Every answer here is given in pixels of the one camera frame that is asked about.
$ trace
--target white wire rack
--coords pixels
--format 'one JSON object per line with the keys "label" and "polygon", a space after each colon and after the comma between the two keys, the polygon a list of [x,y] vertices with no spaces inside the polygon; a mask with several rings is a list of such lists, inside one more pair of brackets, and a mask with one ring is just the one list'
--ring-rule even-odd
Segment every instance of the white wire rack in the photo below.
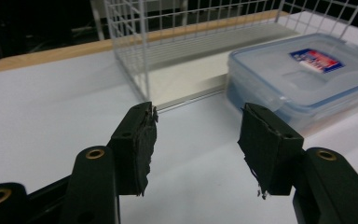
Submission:
{"label": "white wire rack", "polygon": [[114,52],[158,108],[221,89],[227,54],[293,35],[343,36],[358,0],[105,0]]}

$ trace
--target sticker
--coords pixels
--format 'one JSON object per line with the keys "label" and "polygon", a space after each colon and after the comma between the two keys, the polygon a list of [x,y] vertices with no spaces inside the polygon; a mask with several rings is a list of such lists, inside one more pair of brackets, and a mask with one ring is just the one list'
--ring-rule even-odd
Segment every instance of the sticker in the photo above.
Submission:
{"label": "sticker", "polygon": [[345,66],[339,60],[316,49],[302,49],[289,54],[301,65],[318,73],[329,73]]}

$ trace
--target white table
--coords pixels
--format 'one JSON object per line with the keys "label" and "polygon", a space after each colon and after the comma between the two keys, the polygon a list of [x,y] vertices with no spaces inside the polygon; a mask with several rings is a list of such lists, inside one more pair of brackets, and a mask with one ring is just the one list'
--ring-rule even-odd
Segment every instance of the white table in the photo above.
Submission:
{"label": "white table", "polygon": [[[33,192],[71,173],[140,103],[111,52],[0,73],[0,183]],[[122,223],[296,223],[291,197],[257,198],[236,144],[241,115],[223,94],[160,113],[144,198],[121,197]],[[358,113],[306,138],[358,172]]]}

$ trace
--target wire grid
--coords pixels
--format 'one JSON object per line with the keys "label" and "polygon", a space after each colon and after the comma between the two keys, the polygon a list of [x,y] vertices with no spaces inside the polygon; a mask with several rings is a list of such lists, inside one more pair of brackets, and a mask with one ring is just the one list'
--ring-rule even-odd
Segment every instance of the wire grid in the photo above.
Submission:
{"label": "wire grid", "polygon": [[155,68],[239,48],[238,36],[263,25],[343,36],[358,0],[105,0],[105,6],[115,54],[151,100],[149,72]]}

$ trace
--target plastic food container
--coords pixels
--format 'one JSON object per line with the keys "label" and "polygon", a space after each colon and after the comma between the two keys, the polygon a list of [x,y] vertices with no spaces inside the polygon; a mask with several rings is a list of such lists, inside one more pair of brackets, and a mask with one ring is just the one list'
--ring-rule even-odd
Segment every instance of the plastic food container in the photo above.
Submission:
{"label": "plastic food container", "polygon": [[303,35],[229,55],[228,100],[263,105],[298,132],[358,105],[358,48],[330,35]]}

